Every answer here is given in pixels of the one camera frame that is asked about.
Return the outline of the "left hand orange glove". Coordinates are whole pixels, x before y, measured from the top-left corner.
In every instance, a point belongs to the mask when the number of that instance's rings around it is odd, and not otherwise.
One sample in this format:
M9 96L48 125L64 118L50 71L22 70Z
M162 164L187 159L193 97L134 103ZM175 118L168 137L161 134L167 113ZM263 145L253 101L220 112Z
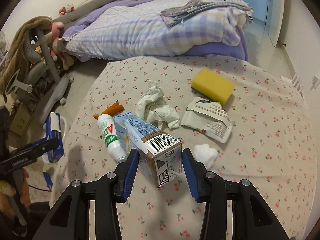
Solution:
M20 202L25 206L29 207L31 204L30 201L30 193L29 186L27 183L27 178L29 178L29 173L26 169L22 169L23 171L23 181L21 185L21 194L20 194ZM16 190L6 181L1 180L1 213L7 216L10 219L14 219L16 216L16 212L9 202L9 198L13 197L16 194Z

